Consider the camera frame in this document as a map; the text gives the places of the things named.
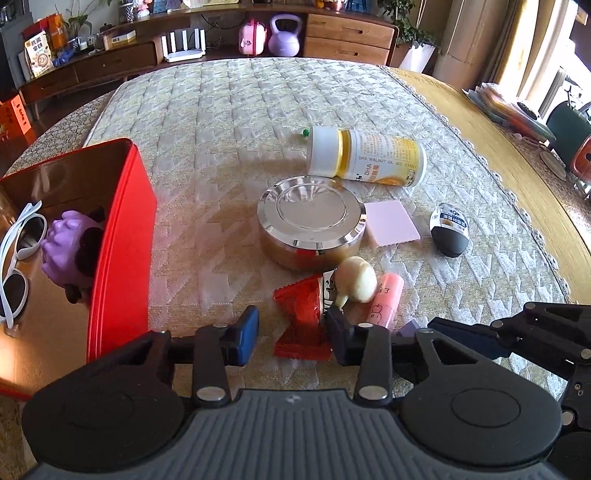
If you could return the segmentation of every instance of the purple kettlebell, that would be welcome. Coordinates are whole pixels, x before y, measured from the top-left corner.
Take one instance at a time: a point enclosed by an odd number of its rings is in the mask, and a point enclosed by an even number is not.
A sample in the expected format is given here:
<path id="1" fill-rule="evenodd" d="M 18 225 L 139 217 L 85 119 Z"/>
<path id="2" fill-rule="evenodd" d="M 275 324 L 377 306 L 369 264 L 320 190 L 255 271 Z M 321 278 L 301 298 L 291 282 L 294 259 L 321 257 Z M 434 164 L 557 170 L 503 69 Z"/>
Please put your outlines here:
<path id="1" fill-rule="evenodd" d="M 295 32 L 278 30 L 275 22 L 277 20 L 293 20 L 297 23 Z M 271 18 L 271 38 L 269 39 L 269 51 L 278 57 L 295 57 L 300 51 L 300 41 L 297 36 L 301 32 L 302 21 L 297 15 L 281 14 Z"/>

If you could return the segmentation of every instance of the pink sponge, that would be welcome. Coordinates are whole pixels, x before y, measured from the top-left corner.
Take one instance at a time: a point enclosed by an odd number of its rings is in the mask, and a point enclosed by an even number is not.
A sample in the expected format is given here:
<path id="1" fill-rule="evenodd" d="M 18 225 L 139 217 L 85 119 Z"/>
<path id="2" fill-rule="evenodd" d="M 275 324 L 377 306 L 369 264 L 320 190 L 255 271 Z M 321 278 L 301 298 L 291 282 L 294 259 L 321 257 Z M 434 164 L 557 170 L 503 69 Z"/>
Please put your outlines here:
<path id="1" fill-rule="evenodd" d="M 366 203 L 366 232 L 372 248 L 420 240 L 413 221 L 399 200 Z"/>

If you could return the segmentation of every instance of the white plastic bottle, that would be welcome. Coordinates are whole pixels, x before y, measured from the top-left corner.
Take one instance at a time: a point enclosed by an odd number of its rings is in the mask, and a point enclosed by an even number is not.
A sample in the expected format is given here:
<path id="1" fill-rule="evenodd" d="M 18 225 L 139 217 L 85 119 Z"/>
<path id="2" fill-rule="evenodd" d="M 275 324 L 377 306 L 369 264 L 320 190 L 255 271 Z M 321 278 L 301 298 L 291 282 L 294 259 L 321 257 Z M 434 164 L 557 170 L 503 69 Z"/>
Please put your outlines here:
<path id="1" fill-rule="evenodd" d="M 414 140 L 312 127 L 307 164 L 308 175 L 414 187 L 425 176 L 426 156 Z"/>

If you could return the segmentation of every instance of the wooden drawer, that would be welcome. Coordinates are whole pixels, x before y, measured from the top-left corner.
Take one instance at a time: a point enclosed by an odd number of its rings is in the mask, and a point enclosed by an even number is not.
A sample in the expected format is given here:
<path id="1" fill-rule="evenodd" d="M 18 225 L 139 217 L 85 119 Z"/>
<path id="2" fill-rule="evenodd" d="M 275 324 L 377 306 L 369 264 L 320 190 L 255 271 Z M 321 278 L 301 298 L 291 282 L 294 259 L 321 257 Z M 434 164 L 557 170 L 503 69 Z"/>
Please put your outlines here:
<path id="1" fill-rule="evenodd" d="M 350 18 L 310 14 L 306 25 L 306 36 L 345 40 L 389 49 L 394 38 L 394 29 Z"/>
<path id="2" fill-rule="evenodd" d="M 115 48 L 76 63 L 80 83 L 96 80 L 133 70 L 149 69 L 158 65 L 159 58 L 154 42 Z"/>
<path id="3" fill-rule="evenodd" d="M 27 105 L 49 97 L 78 84 L 74 66 L 64 66 L 40 76 L 21 87 L 22 99 Z"/>
<path id="4" fill-rule="evenodd" d="M 386 65 L 389 50 L 348 41 L 306 37 L 304 57 L 329 60 L 350 60 Z"/>

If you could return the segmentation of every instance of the white sunglasses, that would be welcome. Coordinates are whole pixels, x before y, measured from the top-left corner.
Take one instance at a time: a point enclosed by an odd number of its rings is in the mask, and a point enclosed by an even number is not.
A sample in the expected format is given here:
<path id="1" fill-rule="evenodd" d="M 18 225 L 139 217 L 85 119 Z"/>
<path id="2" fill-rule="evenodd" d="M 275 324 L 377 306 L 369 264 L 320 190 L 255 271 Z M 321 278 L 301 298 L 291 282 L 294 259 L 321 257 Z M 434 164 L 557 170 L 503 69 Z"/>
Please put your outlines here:
<path id="1" fill-rule="evenodd" d="M 0 288 L 0 323 L 6 322 L 9 329 L 13 328 L 14 319 L 22 312 L 29 293 L 28 279 L 16 268 L 17 261 L 32 256 L 47 234 L 47 220 L 37 213 L 40 208 L 41 202 L 35 205 L 28 203 L 0 244 L 0 265 L 3 268 L 12 243 L 16 240 L 12 259 Z"/>

